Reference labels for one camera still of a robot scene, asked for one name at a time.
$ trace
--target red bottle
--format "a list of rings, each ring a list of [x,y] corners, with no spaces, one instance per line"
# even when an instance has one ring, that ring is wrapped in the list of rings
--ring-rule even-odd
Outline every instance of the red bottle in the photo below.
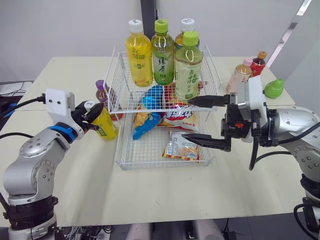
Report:
[[[105,81],[103,81],[103,80],[98,80],[98,81],[95,82],[95,85],[96,85],[96,88],[97,88],[95,96],[99,100],[100,103],[104,104],[104,108],[108,110],[108,96],[107,96],[107,94],[105,93],[105,90],[104,90],[104,82]],[[110,94],[112,96],[114,96],[114,101],[116,101],[115,91],[112,88],[108,87],[107,84],[105,85],[105,89],[107,90],[108,93],[110,91]],[[117,114],[118,119],[120,120],[123,117],[123,115],[124,115],[123,113]],[[110,117],[111,117],[112,121],[117,121],[117,118],[116,118],[115,114],[110,114]]]
[[[252,60],[252,64],[250,68],[251,68],[253,77],[260,75],[262,70],[265,68],[266,62],[264,59],[266,58],[266,56],[267,56],[267,53],[265,51],[260,51],[258,54],[258,57]]]

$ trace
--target plastic bottle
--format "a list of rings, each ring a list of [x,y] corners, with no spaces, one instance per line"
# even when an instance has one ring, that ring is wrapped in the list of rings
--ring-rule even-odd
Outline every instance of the plastic bottle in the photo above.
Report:
[[[112,140],[117,137],[118,129],[112,122],[107,109],[104,108],[102,103],[96,105],[96,102],[93,100],[86,101],[84,103],[84,108],[87,110],[87,112],[90,111],[91,119],[88,119],[88,122],[99,126],[99,129],[95,132],[103,140]]]
[[[188,31],[194,31],[195,30],[195,20],[192,18],[184,18],[181,20],[181,33],[176,36],[175,38],[175,44],[174,44],[174,50],[177,52],[179,49],[181,49],[183,44],[183,36],[185,32]]]
[[[266,66],[265,58],[267,56],[267,53],[265,51],[260,51],[258,56],[254,58],[251,64],[251,70],[252,70],[252,76],[255,77],[257,75],[260,75],[262,70]]]
[[[197,48],[198,33],[186,31],[183,47],[175,54],[175,96],[180,101],[194,98],[198,93],[203,53]]]
[[[168,34],[168,21],[156,20],[154,30],[151,39],[154,80],[157,84],[168,85],[175,75],[175,42]]]
[[[226,86],[227,93],[238,93],[238,84],[248,81],[252,71],[250,66],[252,64],[251,58],[244,59],[243,63],[236,66],[228,85]]]
[[[131,35],[126,40],[126,49],[132,75],[132,80],[138,87],[148,87],[153,82],[152,47],[147,36],[144,35],[142,21],[130,20]]]
[[[97,88],[97,91],[95,93],[95,96],[96,98],[98,99],[98,101],[100,103],[103,103],[105,109],[108,111],[108,96],[104,90],[104,83],[105,81],[104,80],[98,80],[95,82],[95,85],[96,85],[96,88]],[[107,84],[105,84],[105,89],[108,91],[110,91],[110,96],[112,96],[112,99],[111,101],[112,102],[116,102],[117,101],[117,96],[116,96],[116,93],[115,91],[110,87],[108,87]],[[123,117],[123,113],[119,113],[117,116],[118,116],[118,119],[120,120],[122,117]],[[111,119],[112,121],[117,121],[117,118],[116,118],[116,115],[115,114],[111,114]]]

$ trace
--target white wire basket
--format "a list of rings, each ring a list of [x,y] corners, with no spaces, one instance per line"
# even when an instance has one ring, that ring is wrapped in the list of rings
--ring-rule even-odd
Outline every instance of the white wire basket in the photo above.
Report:
[[[110,89],[108,94],[108,111],[111,114],[118,113],[136,113],[145,112],[146,110],[137,109],[144,94],[153,86],[157,85],[155,81],[148,87],[138,87],[134,84],[130,72],[128,55],[126,52],[120,52],[115,56],[116,49],[113,50],[113,56],[109,69],[107,71],[105,81],[110,74],[110,66],[115,61],[115,68],[112,75]],[[221,86],[220,76],[217,72],[216,66],[212,59],[211,53],[207,46],[204,47],[203,60],[201,63],[200,78],[198,84],[198,96],[204,95],[218,95],[219,88]],[[156,109],[148,109],[148,112],[174,112],[177,111],[175,105],[177,100],[169,95],[175,95],[174,84],[166,85],[165,104]],[[187,105],[187,109],[184,111],[215,111],[216,107],[205,108],[198,107],[191,104],[183,103]]]
[[[200,132],[208,134],[207,124],[194,112],[199,120]],[[170,167],[205,167],[214,159],[211,148],[198,146],[199,160],[183,160],[163,157],[164,150],[170,142],[170,131],[188,132],[173,127],[155,127],[133,140],[133,121],[135,113],[126,114],[125,124],[119,131],[115,161],[123,170],[170,168]]]

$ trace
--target yellow can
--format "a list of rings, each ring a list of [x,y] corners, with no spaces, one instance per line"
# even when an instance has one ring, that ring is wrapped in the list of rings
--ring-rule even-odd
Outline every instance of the yellow can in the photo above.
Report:
[[[85,109],[88,111],[87,114],[90,115],[90,119],[93,120],[91,124],[99,126],[96,133],[103,140],[112,140],[117,137],[118,129],[112,122],[110,114],[107,109],[104,108],[102,103],[95,103],[95,101],[90,100],[84,104]]]

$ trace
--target yellow bottle cap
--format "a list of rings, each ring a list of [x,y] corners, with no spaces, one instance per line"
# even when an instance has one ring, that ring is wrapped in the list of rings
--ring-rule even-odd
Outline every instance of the yellow bottle cap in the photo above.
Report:
[[[182,43],[185,46],[196,46],[198,44],[198,36],[199,34],[196,31],[186,31],[183,34]]]
[[[158,19],[154,22],[154,31],[159,34],[168,32],[168,21],[164,19]]]

